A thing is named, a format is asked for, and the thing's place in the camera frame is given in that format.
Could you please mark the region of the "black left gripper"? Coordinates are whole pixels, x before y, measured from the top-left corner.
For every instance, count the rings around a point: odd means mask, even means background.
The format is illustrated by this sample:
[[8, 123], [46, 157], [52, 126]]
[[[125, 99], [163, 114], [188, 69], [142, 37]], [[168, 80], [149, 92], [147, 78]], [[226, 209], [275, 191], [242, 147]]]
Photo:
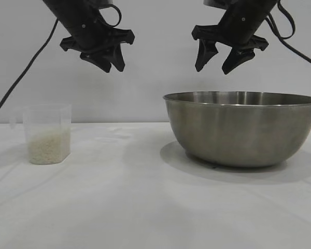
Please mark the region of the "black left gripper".
[[70, 33], [70, 37], [60, 42], [60, 47], [64, 51], [73, 49], [82, 52], [80, 54], [82, 60], [97, 66], [106, 73], [110, 72], [111, 64], [118, 71], [123, 72], [125, 61], [120, 44], [131, 45], [134, 42], [135, 35], [132, 30], [110, 26], [100, 12], [92, 7], [78, 9], [77, 14], [66, 15], [61, 23]]

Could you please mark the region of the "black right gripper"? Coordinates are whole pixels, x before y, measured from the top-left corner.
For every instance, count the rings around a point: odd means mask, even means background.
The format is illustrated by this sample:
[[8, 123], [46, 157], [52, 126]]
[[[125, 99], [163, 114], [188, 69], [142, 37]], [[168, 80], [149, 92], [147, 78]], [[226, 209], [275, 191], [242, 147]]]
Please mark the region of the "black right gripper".
[[263, 51], [268, 46], [265, 38], [255, 35], [268, 14], [269, 4], [230, 4], [217, 25], [196, 25], [192, 31], [192, 37], [199, 39], [195, 69], [200, 72], [218, 53], [216, 42], [232, 47], [222, 65], [225, 75], [252, 60], [255, 53], [251, 48]]

